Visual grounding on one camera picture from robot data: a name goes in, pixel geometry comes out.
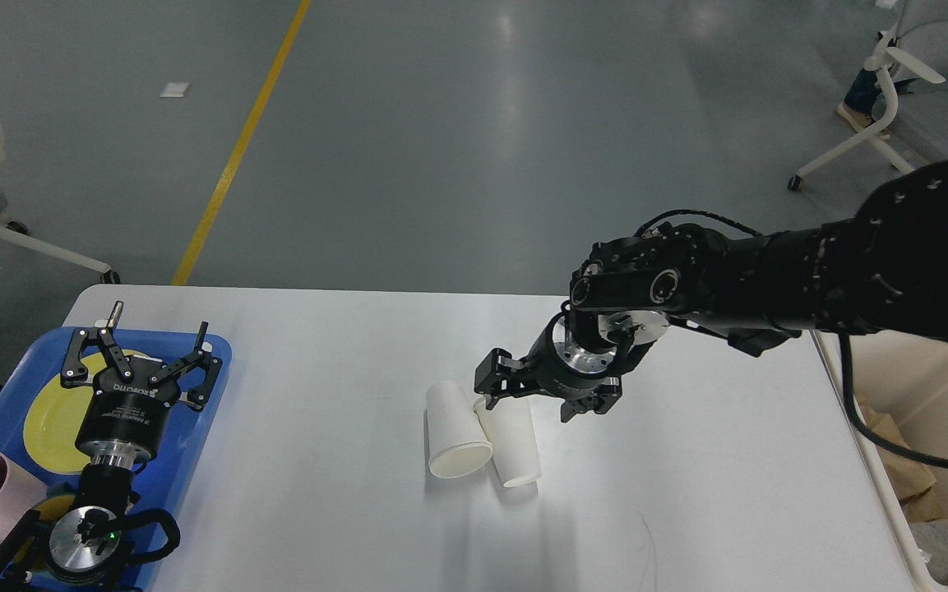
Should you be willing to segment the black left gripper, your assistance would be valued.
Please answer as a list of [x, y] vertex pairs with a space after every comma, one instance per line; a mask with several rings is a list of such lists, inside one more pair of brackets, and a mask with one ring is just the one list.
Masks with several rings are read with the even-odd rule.
[[[208, 322], [204, 320], [191, 352], [151, 374], [149, 387], [129, 385], [135, 378], [134, 368], [115, 340], [123, 307], [123, 301], [117, 301], [102, 325], [72, 331], [61, 368], [61, 386], [94, 389], [76, 434], [75, 448], [79, 452], [91, 460], [127, 453], [135, 462], [147, 462], [158, 457], [170, 408], [180, 404], [202, 412], [210, 403], [224, 363], [213, 351], [204, 349], [208, 331]], [[88, 348], [98, 350], [105, 370], [115, 374], [115, 382], [97, 382], [95, 376], [99, 374], [82, 361]], [[202, 371], [202, 382], [182, 390], [180, 380], [196, 370]]]

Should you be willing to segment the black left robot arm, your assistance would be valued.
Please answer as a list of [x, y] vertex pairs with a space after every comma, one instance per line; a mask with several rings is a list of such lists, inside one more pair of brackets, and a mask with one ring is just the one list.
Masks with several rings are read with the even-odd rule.
[[122, 308], [39, 338], [0, 393], [0, 591], [143, 591], [180, 547], [232, 348]]

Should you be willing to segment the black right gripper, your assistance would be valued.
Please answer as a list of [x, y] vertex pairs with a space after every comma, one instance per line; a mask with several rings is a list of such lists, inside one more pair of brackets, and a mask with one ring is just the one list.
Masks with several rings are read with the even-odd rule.
[[565, 400], [561, 423], [606, 414], [623, 395], [622, 379], [609, 374], [616, 349], [580, 345], [565, 325], [548, 325], [531, 345], [527, 367], [501, 348], [490, 349], [474, 371], [473, 391], [492, 411], [506, 398], [548, 395]]

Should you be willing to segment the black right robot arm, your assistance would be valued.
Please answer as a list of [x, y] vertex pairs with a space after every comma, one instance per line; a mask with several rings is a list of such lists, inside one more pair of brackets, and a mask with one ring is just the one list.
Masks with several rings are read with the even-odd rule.
[[837, 335], [849, 423], [883, 450], [948, 469], [946, 458], [888, 441], [858, 416], [850, 344], [881, 331], [948, 344], [948, 160], [881, 185], [853, 218], [814, 229], [745, 229], [735, 239], [662, 214], [596, 243], [526, 356], [492, 349], [473, 390], [489, 409], [544, 395], [562, 400], [562, 421], [605, 414], [669, 327], [753, 357], [805, 331]]

